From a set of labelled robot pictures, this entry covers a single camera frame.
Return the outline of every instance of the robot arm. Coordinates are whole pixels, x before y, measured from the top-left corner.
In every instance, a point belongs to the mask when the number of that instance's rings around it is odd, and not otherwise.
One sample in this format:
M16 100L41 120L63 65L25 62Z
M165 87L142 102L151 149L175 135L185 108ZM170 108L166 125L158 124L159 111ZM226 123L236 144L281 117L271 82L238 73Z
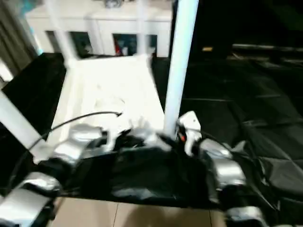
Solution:
M99 127L80 124L71 128L67 140L40 162L0 205L0 227L42 227L55 217L54 200L81 161L87 147L106 143Z

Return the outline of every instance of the white cabinet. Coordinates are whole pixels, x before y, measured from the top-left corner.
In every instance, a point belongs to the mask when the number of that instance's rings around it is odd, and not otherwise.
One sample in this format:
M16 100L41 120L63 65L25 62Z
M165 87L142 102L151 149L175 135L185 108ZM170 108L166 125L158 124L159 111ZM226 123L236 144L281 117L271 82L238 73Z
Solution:
M105 8L102 1L60 0L57 2L63 28L72 32L76 48L79 47L79 44L75 36L78 35L82 39L85 39L86 36L89 39L92 53L115 55L115 34L137 34L137 4L135 1L125 2L120 8L115 9ZM56 51L57 45L52 34L54 27L44 5L27 13L26 18L41 49L44 52ZM146 9L147 34L153 35L153 39L156 39L157 56L159 57L167 57L169 54L171 19L171 1L149 1Z
M115 55L115 34L137 34L136 21L120 21L120 20L99 20L99 29L101 31L101 39L104 46L104 53ZM156 35L157 38L157 56L167 57L169 54L170 42L170 23L169 22L153 22L148 21L149 35Z
M63 18L61 21L63 23L63 28L68 32L86 33L89 38L89 44L91 45L93 53L103 54L100 32L98 31L98 25L95 20L88 20L84 18ZM27 22L33 29L34 34L39 42L40 48L44 52L54 52L54 47L56 44L53 43L53 39L51 37L51 32L54 31L54 26L52 25L50 19L47 17L27 17Z

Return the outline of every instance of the beige floor tile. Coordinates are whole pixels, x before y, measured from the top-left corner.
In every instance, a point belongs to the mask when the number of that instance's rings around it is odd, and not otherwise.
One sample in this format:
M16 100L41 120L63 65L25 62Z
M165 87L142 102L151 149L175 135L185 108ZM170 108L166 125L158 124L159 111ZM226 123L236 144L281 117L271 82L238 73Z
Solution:
M224 214L222 212L211 210L210 217L212 220L213 227L226 227L226 224L224 222Z
M119 203L114 227L210 227L208 210Z
M116 209L116 202L67 198L51 226L112 227Z

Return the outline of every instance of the cable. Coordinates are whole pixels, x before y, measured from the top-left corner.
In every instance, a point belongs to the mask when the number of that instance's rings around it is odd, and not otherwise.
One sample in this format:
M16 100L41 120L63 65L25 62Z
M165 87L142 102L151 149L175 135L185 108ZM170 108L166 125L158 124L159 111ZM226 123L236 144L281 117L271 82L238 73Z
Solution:
M65 121L61 124L58 124L57 126L49 129L47 132L45 132L40 138L38 138L29 148L28 148L28 151L30 151L31 149L33 149L37 143L42 140L43 138L45 138L49 133L53 132L54 130L68 124L68 123L71 123L71 122L74 122L76 120L79 120L79 119L82 119L82 118L85 118L85 117L89 117L89 116L94 116L94 115L100 115L100 114L116 114L117 117L119 117L122 113L118 113L118 112L113 112L113 111L99 111L99 112L93 112L93 113L89 113L89 114L85 114L85 115L81 115L79 117L75 117L75 118L72 118L68 121ZM18 174L18 171L22 165L22 163L25 161L25 159L27 158L27 156L29 155L29 152L25 152L18 160L18 162L16 163L13 171L11 172L11 175L9 177L9 181L8 181L8 185L7 185L7 188L6 188L6 195L8 195L8 193L11 191L11 188L13 186L13 183L14 183L14 180L15 178L17 177L17 174Z

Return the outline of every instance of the curtain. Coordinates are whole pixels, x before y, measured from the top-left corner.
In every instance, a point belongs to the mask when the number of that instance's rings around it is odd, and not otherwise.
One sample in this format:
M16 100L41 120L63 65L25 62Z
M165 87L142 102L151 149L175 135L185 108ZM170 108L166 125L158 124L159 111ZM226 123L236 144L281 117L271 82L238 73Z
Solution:
M13 76L37 56L28 35L30 31L21 23L18 15L7 2L0 0L0 58L6 63Z

